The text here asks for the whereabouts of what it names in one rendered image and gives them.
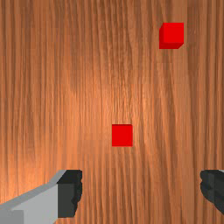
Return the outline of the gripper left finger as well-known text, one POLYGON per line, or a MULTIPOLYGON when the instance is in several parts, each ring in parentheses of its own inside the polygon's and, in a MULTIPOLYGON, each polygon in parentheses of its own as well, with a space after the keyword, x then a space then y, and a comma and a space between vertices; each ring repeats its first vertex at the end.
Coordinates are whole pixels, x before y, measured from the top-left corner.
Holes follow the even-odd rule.
POLYGON ((0 205, 0 224, 54 224, 73 218, 82 195, 82 171, 61 170, 44 185, 0 205))

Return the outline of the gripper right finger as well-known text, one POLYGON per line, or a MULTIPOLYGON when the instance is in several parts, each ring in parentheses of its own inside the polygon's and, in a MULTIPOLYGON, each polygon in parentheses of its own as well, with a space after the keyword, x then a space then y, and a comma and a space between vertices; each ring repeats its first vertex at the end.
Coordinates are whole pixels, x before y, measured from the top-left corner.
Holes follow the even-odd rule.
POLYGON ((200 178, 203 196, 224 215, 224 170, 203 170, 200 178))

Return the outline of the red cube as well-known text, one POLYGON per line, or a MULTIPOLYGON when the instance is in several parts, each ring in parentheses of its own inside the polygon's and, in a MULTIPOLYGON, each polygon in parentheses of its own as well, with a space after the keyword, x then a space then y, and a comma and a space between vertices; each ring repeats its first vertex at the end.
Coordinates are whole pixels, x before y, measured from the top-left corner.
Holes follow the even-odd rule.
POLYGON ((183 23, 163 23, 159 29, 160 49, 179 49, 184 44, 183 23))
POLYGON ((133 145, 133 127, 131 124, 112 125, 112 146, 131 147, 133 145))

